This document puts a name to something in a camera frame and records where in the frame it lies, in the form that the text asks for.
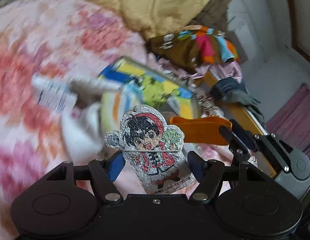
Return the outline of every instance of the pink floral bedsheet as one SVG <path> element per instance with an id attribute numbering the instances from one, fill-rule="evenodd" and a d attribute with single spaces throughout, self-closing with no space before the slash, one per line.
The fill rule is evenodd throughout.
<path id="1" fill-rule="evenodd" d="M 17 0 L 0 9 L 0 239 L 17 234 L 13 199 L 70 159 L 59 117 L 32 98 L 32 75 L 96 76 L 120 55 L 148 60 L 141 36 L 92 3 Z"/>

